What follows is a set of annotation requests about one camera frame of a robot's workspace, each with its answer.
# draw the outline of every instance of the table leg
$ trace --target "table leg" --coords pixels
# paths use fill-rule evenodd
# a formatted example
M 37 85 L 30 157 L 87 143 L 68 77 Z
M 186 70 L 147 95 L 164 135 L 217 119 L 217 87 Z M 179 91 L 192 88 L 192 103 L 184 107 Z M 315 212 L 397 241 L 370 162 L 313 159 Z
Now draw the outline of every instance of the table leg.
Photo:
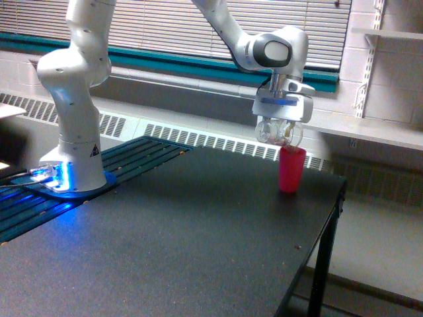
M 325 293 L 326 280 L 330 265 L 330 257 L 332 256 L 333 243 L 335 239 L 336 225 L 338 224 L 339 214 L 342 209 L 341 199 L 339 199 L 335 208 L 336 210 L 332 214 L 320 239 L 313 286 L 311 287 L 309 311 L 307 314 L 308 317 L 319 317 L 321 313 L 323 295 Z

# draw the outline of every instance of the shelf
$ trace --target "shelf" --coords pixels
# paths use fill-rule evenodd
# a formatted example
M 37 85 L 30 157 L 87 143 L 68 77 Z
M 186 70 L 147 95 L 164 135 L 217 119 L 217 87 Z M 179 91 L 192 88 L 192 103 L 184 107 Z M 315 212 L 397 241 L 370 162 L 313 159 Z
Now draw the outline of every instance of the shelf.
M 381 36 L 383 38 L 398 38 L 403 40 L 423 40 L 422 33 L 409 33 L 388 30 L 373 30 L 370 28 L 352 28 L 353 33 L 361 33 L 371 36 Z
M 17 116 L 19 114 L 24 114 L 25 112 L 26 111 L 22 108 L 10 106 L 0 102 L 0 119 Z
M 323 133 L 423 151 L 423 127 L 355 118 L 322 110 L 313 111 L 311 121 L 305 127 Z

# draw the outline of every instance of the warning label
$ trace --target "warning label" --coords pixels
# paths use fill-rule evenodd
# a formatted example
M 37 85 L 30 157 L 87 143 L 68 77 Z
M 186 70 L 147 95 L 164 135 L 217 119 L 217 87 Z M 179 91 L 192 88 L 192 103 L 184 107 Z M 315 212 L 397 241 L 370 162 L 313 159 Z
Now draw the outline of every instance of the warning label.
M 91 151 L 90 157 L 95 157 L 98 154 L 100 154 L 100 151 L 98 150 L 97 144 L 94 144 L 94 149 Z

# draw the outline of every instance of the vent grille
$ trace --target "vent grille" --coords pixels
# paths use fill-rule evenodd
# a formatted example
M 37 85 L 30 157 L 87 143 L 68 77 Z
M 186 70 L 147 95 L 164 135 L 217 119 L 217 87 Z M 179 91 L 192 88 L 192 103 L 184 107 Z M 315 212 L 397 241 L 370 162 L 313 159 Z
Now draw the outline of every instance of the vent grille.
M 213 147 L 224 151 L 242 153 L 252 157 L 268 160 L 279 160 L 279 151 L 272 145 L 245 141 L 212 133 L 179 130 L 173 127 L 147 124 L 144 135 L 161 139 L 178 141 L 196 147 Z M 307 153 L 305 168 L 332 172 L 345 176 L 348 180 L 348 191 L 360 195 L 369 195 L 387 201 L 395 201 L 415 207 L 423 207 L 423 175 L 393 172 L 377 166 L 342 159 L 334 161 L 316 157 Z
M 59 122 L 58 111 L 52 103 L 5 93 L 0 94 L 0 102 L 26 110 L 26 113 L 23 114 L 23 116 L 32 120 L 53 124 L 58 124 Z M 119 138 L 122 134 L 125 123 L 125 118 L 100 114 L 100 134 L 103 136 Z

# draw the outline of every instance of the table top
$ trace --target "table top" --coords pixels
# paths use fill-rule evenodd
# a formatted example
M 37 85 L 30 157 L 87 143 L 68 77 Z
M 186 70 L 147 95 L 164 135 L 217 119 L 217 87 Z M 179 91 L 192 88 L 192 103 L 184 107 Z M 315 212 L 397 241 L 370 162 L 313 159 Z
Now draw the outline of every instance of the table top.
M 273 316 L 343 185 L 194 149 L 0 247 L 0 316 Z

